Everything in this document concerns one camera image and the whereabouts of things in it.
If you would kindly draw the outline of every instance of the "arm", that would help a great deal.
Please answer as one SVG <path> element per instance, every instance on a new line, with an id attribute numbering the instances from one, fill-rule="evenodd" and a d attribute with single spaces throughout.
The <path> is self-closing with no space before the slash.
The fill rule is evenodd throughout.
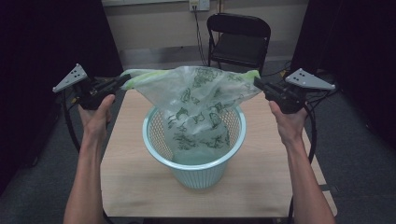
<path id="1" fill-rule="evenodd" d="M 285 115 L 279 106 L 270 101 L 276 117 L 282 143 L 288 152 L 290 178 L 293 192 L 294 219 L 296 223 L 335 223 L 332 210 L 324 197 L 306 155 L 303 129 L 305 109 Z"/>
<path id="2" fill-rule="evenodd" d="M 84 134 L 78 155 L 78 167 L 73 188 L 64 212 L 64 223 L 104 223 L 100 183 L 102 144 L 106 138 L 106 123 L 110 121 L 115 96 L 107 96 L 96 111 L 78 107 Z"/>

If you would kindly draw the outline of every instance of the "plastic bag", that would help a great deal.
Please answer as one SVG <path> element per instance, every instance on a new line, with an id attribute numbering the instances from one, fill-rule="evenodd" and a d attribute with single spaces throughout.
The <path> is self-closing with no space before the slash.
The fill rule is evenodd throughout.
<path id="1" fill-rule="evenodd" d="M 197 165 L 230 150 L 227 127 L 219 118 L 261 90 L 253 85 L 256 70 L 245 74 L 212 67 L 183 66 L 171 70 L 130 69 L 134 77 L 122 89 L 136 89 L 163 112 L 166 145 L 172 161 Z"/>

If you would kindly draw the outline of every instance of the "basket rim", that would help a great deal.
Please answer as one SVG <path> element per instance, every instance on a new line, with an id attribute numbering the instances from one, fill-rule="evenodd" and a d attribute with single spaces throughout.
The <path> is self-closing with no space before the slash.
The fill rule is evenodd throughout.
<path id="1" fill-rule="evenodd" d="M 208 163 L 204 163 L 204 164 L 200 164 L 200 165 L 184 165 L 184 164 L 178 164 L 172 161 L 169 161 L 167 159 L 165 159 L 164 157 L 162 157 L 152 146 L 151 143 L 149 141 L 148 138 L 148 131 L 149 131 L 149 122 L 152 119 L 152 116 L 155 114 L 155 112 L 157 112 L 158 107 L 153 106 L 147 113 L 147 115 L 145 116 L 145 119 L 143 121 L 143 129 L 142 129 L 142 134 L 143 134 L 143 141 L 146 145 L 146 148 L 148 150 L 148 152 L 151 154 L 151 156 L 153 156 L 157 161 L 159 161 L 160 163 L 170 167 L 170 168 L 174 168 L 174 169 L 178 169 L 178 170 L 184 170 L 184 171 L 200 171 L 200 170 L 205 170 L 205 169 L 210 169 L 212 167 L 215 167 L 219 164 L 224 163 L 225 161 L 229 160 L 238 150 L 239 148 L 242 146 L 242 143 L 245 140 L 245 135 L 246 135 L 246 119 L 245 119 L 245 115 L 241 109 L 241 107 L 238 105 L 236 106 L 233 110 L 237 113 L 238 117 L 239 117 L 239 136 L 236 139 L 235 144 L 233 145 L 233 148 L 231 148 L 231 150 L 229 152 L 227 152 L 227 154 L 225 154 L 224 156 L 222 156 L 221 158 L 212 161 L 212 162 L 208 162 Z"/>

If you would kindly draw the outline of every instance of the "mesh pattern on basket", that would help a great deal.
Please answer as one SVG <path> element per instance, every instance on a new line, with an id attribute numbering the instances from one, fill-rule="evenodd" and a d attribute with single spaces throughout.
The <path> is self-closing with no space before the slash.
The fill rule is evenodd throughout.
<path id="1" fill-rule="evenodd" d="M 231 110 L 222 114 L 220 118 L 225 123 L 229 131 L 231 150 L 235 145 L 240 133 L 240 120 L 238 118 L 238 113 L 235 110 Z M 172 161 L 173 153 L 164 141 L 163 113 L 161 110 L 156 110 L 152 115 L 148 126 L 148 140 L 150 141 L 152 147 L 158 152 L 158 154 L 160 154 L 163 158 Z"/>

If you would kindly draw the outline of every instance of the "chair backrest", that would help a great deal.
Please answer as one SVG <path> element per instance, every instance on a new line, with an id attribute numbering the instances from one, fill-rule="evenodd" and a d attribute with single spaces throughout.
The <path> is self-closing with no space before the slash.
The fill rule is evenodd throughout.
<path id="1" fill-rule="evenodd" d="M 250 35 L 257 37 L 271 36 L 270 26 L 260 18 L 230 13 L 218 13 L 210 16 L 206 22 L 207 29 L 211 31 L 232 34 Z"/>

